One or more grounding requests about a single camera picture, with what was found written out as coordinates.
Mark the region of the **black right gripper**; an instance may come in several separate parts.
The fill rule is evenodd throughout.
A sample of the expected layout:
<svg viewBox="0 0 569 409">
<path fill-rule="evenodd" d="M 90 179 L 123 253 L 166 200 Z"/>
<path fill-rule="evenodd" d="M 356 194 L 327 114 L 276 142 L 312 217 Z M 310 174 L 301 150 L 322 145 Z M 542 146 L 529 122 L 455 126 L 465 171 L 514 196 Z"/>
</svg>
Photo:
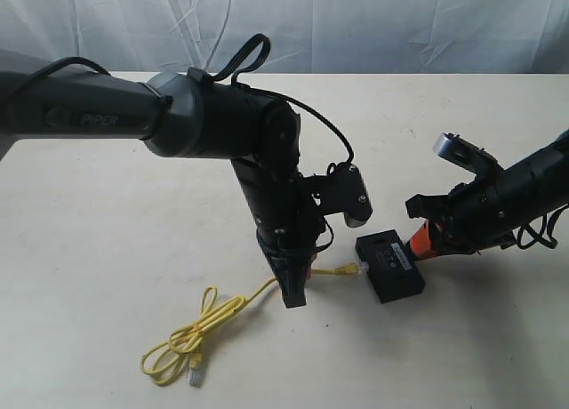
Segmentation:
<svg viewBox="0 0 569 409">
<path fill-rule="evenodd" d="M 459 184 L 447 195 L 412 196 L 405 202 L 408 216 L 426 220 L 407 242 L 409 253 L 423 261 L 514 246 L 509 221 L 517 191 L 517 178 L 499 177 Z"/>
</svg>

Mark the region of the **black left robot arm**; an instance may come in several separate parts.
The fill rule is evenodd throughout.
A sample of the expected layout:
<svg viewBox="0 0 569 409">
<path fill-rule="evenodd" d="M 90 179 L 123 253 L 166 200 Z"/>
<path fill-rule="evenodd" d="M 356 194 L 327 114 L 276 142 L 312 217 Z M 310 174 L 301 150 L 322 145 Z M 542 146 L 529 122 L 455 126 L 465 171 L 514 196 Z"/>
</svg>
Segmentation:
<svg viewBox="0 0 569 409">
<path fill-rule="evenodd" d="M 212 83 L 203 72 L 140 83 L 83 58 L 1 53 L 3 152 L 25 139 L 135 139 L 161 157 L 228 159 L 287 308 L 306 303 L 325 229 L 301 186 L 300 131 L 300 117 L 285 101 Z"/>
</svg>

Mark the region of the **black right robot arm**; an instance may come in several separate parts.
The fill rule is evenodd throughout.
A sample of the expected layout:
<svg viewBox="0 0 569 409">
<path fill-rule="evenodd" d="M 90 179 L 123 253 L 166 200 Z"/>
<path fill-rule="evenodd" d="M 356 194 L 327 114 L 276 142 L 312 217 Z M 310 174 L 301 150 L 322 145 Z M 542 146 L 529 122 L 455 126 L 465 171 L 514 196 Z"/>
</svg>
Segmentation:
<svg viewBox="0 0 569 409">
<path fill-rule="evenodd" d="M 406 201 L 409 217 L 424 220 L 405 245 L 411 258 L 471 255 L 493 247 L 557 247 L 553 231 L 568 209 L 566 132 L 509 168 L 450 132 L 439 136 L 433 150 L 474 179 L 446 195 L 415 195 Z"/>
</svg>

